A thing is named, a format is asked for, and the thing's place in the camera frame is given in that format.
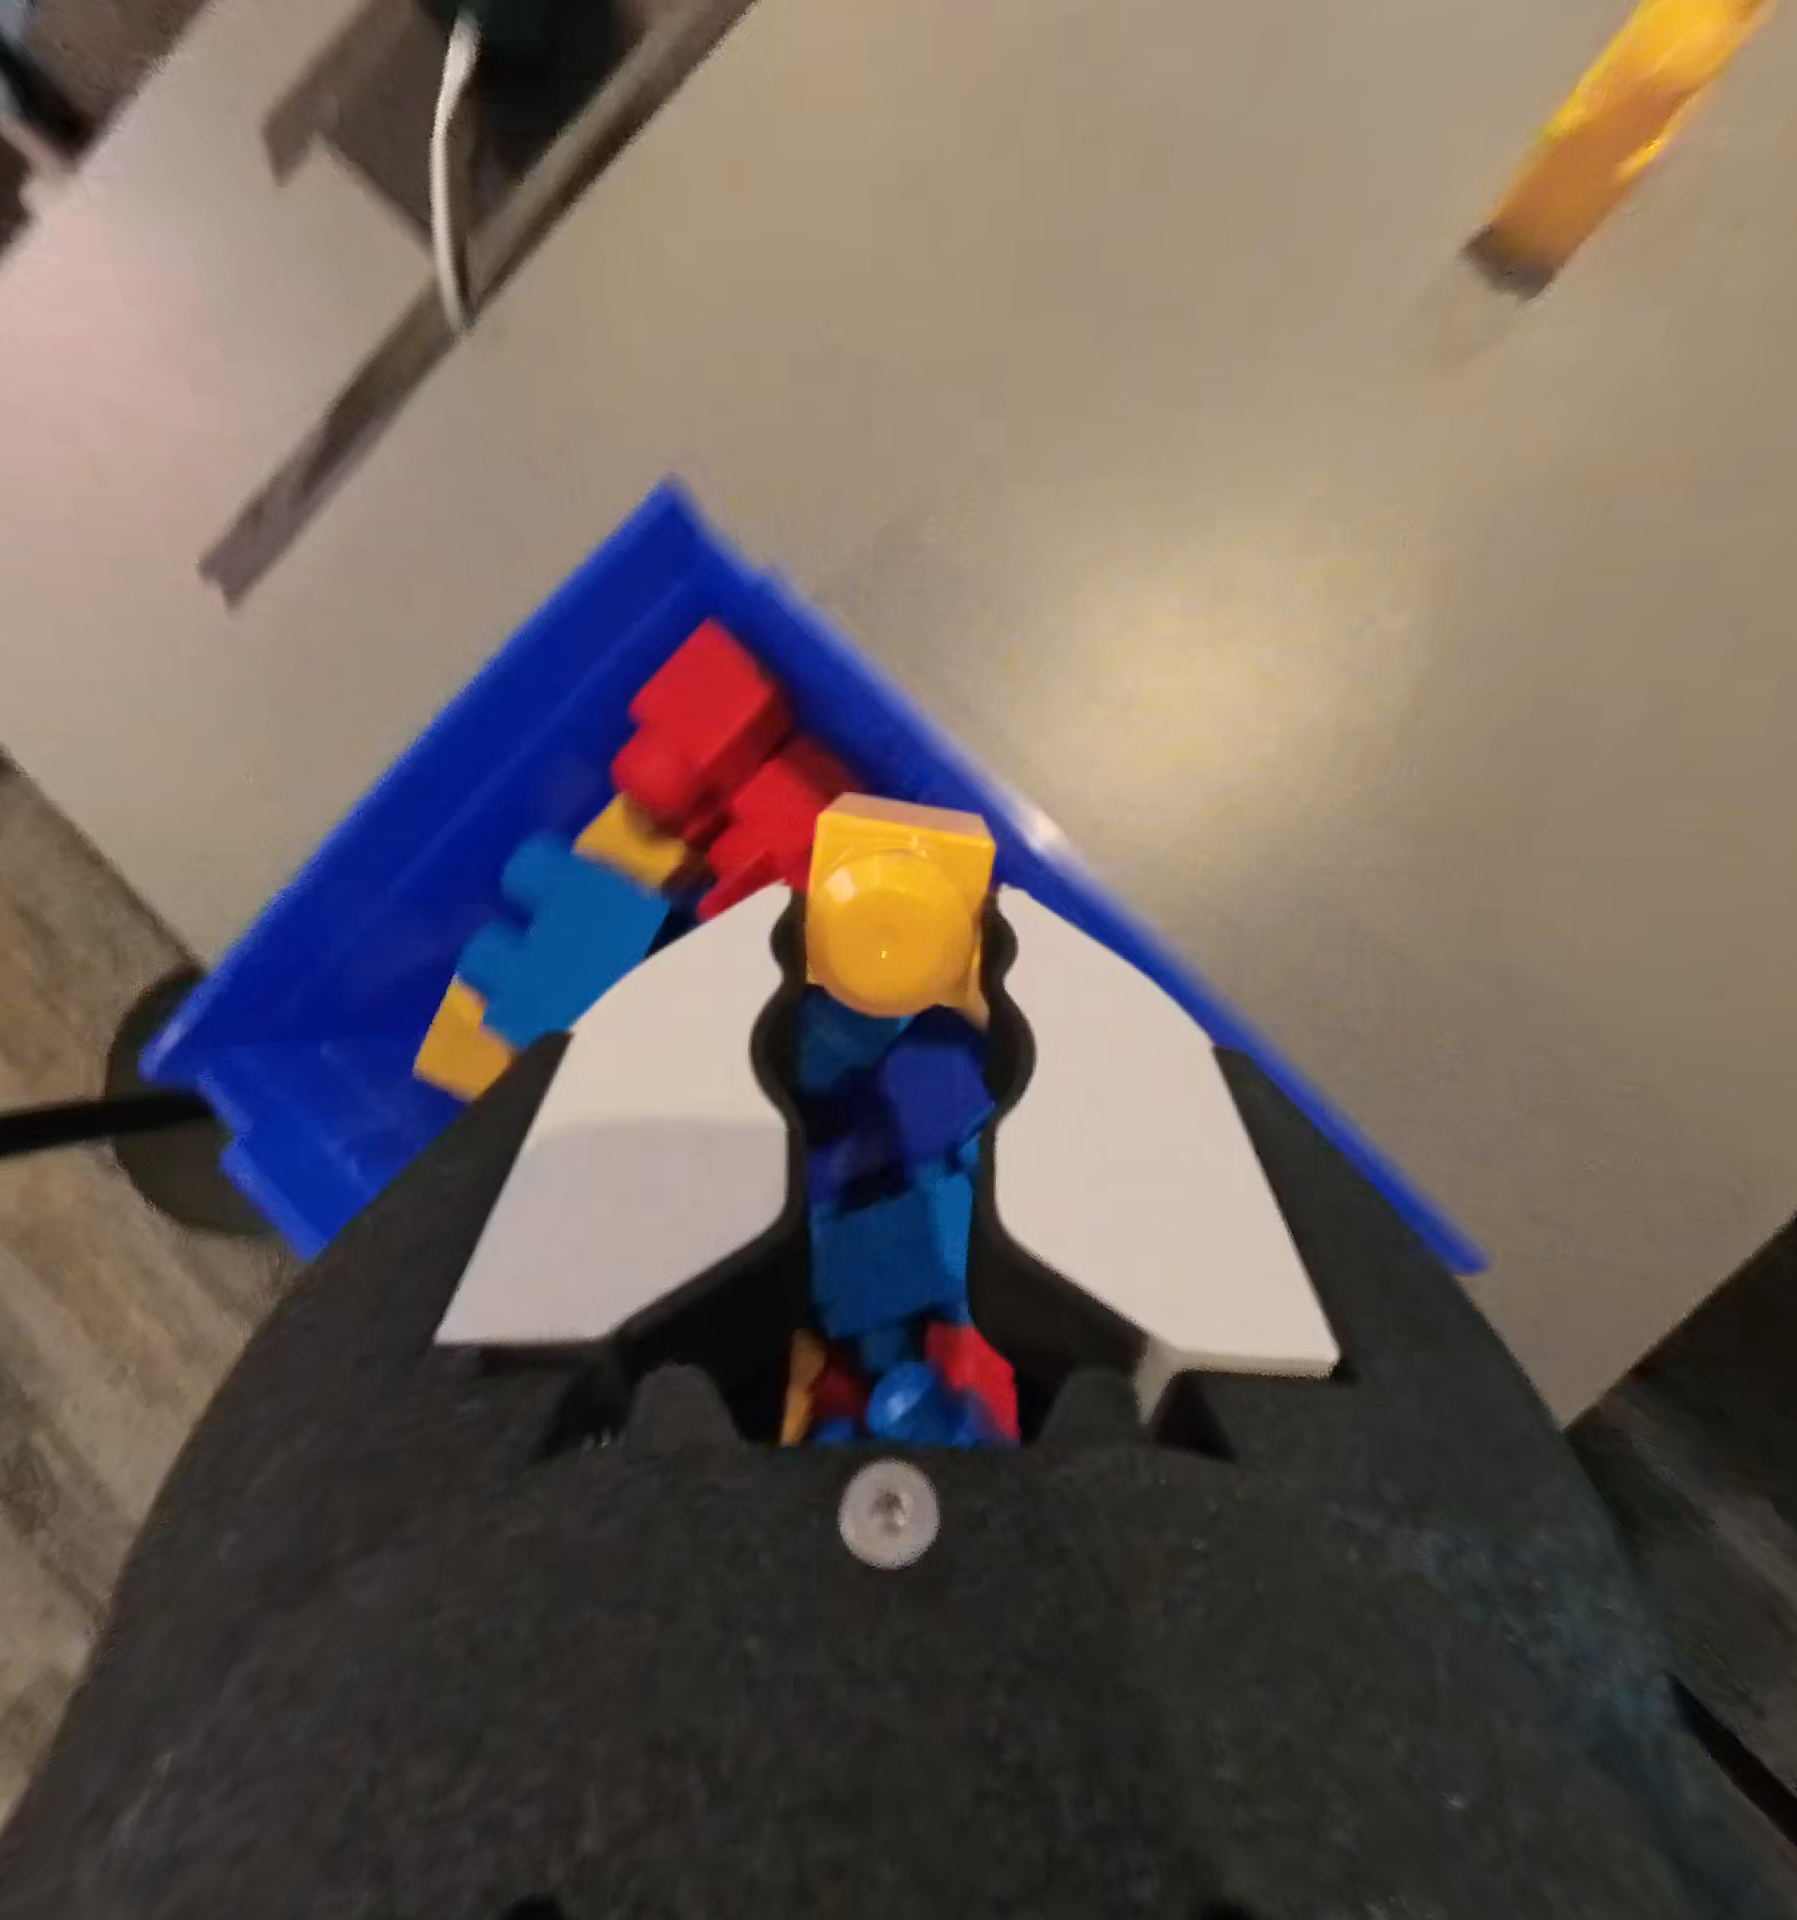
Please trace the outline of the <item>yellow two-stud toy block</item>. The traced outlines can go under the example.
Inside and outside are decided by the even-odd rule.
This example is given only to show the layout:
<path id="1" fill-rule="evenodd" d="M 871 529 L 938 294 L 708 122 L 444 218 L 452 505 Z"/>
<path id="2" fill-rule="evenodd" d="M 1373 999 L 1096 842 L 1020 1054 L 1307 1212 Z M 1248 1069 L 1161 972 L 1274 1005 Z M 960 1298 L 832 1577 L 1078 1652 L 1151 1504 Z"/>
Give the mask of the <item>yellow two-stud toy block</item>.
<path id="1" fill-rule="evenodd" d="M 1634 4 L 1565 101 L 1534 133 L 1464 259 L 1528 301 L 1581 255 L 1742 54 L 1771 4 Z"/>

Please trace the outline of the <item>yellow one-stud toy block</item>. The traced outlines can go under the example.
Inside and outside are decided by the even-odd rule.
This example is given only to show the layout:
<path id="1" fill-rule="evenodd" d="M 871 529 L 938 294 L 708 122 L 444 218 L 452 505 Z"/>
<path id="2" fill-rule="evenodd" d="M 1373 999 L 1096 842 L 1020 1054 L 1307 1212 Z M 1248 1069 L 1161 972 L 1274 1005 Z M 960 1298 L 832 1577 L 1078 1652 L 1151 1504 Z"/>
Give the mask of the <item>yellow one-stud toy block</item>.
<path id="1" fill-rule="evenodd" d="M 996 838 L 978 812 L 836 797 L 814 823 L 804 982 L 853 1014 L 990 1023 L 984 915 Z"/>

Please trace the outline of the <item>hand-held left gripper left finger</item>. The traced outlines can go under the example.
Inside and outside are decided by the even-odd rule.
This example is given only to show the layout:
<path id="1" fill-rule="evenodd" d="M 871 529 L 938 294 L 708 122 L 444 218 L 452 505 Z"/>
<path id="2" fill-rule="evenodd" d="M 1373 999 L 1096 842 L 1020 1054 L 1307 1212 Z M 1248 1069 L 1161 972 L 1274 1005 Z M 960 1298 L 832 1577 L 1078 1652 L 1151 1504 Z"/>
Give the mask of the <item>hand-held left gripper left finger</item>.
<path id="1" fill-rule="evenodd" d="M 574 1021 L 434 1342 L 614 1336 L 783 1213 L 790 1131 L 753 1040 L 790 908 L 750 896 Z"/>

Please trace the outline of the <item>black round floor stand base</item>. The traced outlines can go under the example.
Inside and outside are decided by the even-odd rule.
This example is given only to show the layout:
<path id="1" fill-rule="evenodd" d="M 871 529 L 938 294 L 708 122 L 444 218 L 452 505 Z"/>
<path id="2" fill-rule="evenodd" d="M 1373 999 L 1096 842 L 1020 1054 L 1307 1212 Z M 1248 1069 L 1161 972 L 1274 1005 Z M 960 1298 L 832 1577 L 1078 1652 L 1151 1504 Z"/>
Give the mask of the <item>black round floor stand base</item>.
<path id="1" fill-rule="evenodd" d="M 230 1131 L 215 1109 L 142 1072 L 146 1048 L 200 982 L 200 964 L 181 964 L 126 1009 L 96 1096 L 0 1109 L 0 1164 L 103 1149 L 126 1185 L 178 1230 L 275 1243 L 278 1230 L 221 1164 Z"/>

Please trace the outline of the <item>pile of colourful toy blocks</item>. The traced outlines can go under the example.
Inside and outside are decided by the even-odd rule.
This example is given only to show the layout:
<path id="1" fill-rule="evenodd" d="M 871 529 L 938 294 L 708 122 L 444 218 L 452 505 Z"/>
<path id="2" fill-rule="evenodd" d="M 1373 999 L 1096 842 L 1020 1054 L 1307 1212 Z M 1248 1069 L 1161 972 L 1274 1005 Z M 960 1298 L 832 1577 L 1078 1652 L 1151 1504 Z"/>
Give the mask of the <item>pile of colourful toy blocks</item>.
<path id="1" fill-rule="evenodd" d="M 611 970 L 772 882 L 807 888 L 814 823 L 854 772 L 799 730 L 780 684 L 702 622 L 631 696 L 614 797 L 573 838 L 532 836 L 418 1043 L 412 1076 L 474 1102 Z M 790 1023 L 810 1283 L 783 1362 L 780 1443 L 857 1435 L 987 1447 L 1021 1435 L 1017 1373 L 966 1298 L 987 1033 L 954 1011 L 872 1021 L 804 982 Z"/>

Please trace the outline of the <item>black power adapter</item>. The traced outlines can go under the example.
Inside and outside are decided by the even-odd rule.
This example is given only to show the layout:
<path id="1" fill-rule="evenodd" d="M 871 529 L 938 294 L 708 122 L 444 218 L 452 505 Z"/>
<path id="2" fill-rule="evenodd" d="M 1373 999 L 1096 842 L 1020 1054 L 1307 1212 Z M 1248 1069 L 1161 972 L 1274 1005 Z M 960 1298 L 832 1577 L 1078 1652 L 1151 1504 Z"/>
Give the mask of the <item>black power adapter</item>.
<path id="1" fill-rule="evenodd" d="M 623 65 L 634 27 L 620 4 L 431 4 L 477 37 L 474 95 L 492 133 L 559 133 Z"/>

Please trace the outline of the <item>blue plastic bin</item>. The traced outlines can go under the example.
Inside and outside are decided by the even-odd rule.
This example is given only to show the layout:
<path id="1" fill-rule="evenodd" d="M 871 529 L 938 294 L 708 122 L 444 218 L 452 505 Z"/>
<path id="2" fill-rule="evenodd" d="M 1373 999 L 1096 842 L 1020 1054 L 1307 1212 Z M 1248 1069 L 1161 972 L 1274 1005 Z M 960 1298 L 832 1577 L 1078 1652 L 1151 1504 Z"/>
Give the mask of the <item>blue plastic bin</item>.
<path id="1" fill-rule="evenodd" d="M 315 1258 L 425 1146 L 452 1099 L 412 1060 L 462 945 L 500 914 L 500 867 L 608 797 L 631 696 L 702 617 L 780 681 L 801 727 L 872 791 L 981 812 L 1009 888 L 1151 976 L 1252 1060 L 1458 1276 L 1490 1255 L 1300 1075 L 1197 967 L 1108 891 L 1072 842 L 960 750 L 780 577 L 660 484 L 437 709 L 142 1049 L 206 1099 L 225 1179 Z"/>

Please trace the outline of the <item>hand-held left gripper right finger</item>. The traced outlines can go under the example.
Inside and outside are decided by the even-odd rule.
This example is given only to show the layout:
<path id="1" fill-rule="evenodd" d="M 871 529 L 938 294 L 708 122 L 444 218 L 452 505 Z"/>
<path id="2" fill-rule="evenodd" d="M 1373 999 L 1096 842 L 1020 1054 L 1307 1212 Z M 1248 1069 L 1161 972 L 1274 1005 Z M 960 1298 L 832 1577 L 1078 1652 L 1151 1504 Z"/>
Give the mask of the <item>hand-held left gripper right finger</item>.
<path id="1" fill-rule="evenodd" d="M 1009 1248 L 1108 1313 L 1142 1410 L 1182 1376 L 1325 1382 L 1340 1346 L 1204 1028 L 1029 891 L 997 911 L 1032 1040 L 993 1137 Z"/>

